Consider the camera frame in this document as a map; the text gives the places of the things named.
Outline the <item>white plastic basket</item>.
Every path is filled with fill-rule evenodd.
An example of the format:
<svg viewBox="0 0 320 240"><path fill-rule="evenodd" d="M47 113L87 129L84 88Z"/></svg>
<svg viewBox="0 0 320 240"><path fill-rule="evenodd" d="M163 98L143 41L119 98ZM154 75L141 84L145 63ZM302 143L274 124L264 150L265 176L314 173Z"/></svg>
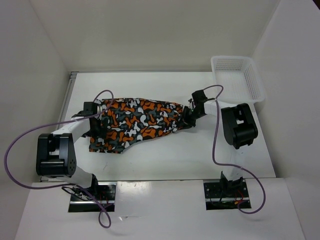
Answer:
<svg viewBox="0 0 320 240"><path fill-rule="evenodd" d="M262 78L252 58L219 55L210 62L215 82L224 87L221 101L255 104L265 100Z"/></svg>

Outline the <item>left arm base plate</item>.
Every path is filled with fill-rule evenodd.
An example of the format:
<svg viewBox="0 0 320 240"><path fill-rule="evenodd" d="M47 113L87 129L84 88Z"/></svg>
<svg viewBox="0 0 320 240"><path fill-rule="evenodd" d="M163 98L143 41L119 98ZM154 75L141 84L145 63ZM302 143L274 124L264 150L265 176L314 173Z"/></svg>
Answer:
<svg viewBox="0 0 320 240"><path fill-rule="evenodd" d="M116 182L101 181L96 192L91 194L108 212L114 212L116 189ZM65 187L63 190L70 194L69 213L94 213L101 210L95 201L78 187Z"/></svg>

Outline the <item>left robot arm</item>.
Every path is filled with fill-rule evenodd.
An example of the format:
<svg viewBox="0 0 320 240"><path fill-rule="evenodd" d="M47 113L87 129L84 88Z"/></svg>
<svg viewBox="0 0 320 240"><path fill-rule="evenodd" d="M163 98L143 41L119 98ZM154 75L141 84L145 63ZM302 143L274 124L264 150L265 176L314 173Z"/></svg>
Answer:
<svg viewBox="0 0 320 240"><path fill-rule="evenodd" d="M71 123L52 133L41 134L37 140L36 173L79 185L87 199L96 199L100 194L97 177L77 166L74 145L80 138L98 135L100 113L97 103L85 102L83 110L72 116Z"/></svg>

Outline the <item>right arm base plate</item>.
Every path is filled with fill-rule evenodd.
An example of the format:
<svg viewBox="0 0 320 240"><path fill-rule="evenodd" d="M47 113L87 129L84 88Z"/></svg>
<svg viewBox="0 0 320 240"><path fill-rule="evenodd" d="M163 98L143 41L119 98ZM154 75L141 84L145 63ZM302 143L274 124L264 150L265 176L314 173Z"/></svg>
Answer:
<svg viewBox="0 0 320 240"><path fill-rule="evenodd" d="M203 182L206 210L251 209L250 197L246 182L235 190L223 191L219 180Z"/></svg>

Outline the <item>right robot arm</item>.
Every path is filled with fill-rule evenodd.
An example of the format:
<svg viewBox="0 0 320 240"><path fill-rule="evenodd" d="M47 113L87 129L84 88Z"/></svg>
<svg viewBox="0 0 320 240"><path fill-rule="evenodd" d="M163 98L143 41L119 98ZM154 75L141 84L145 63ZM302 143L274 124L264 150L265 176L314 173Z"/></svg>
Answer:
<svg viewBox="0 0 320 240"><path fill-rule="evenodd" d="M212 160L221 167L219 191L223 196L230 197L243 187L244 173L257 179L252 171L244 167L244 163L246 150L258 137L258 128L247 103L222 102L217 98L208 98L204 90L197 90L192 93L189 106L183 108L182 122L194 127L196 121L206 115L216 118ZM223 161L218 161L216 157L220 127L224 141L233 149L229 159Z"/></svg>

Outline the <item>orange camouflage shorts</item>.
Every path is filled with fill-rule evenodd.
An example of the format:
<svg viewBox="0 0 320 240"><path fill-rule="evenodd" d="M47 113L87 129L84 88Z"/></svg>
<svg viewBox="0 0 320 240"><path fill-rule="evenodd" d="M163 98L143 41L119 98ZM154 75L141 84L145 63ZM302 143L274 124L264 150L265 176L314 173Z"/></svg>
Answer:
<svg viewBox="0 0 320 240"><path fill-rule="evenodd" d="M185 106L176 102L144 98L98 99L106 111L101 119L105 137L91 137L90 152L120 154L142 141L164 137L192 126L183 123Z"/></svg>

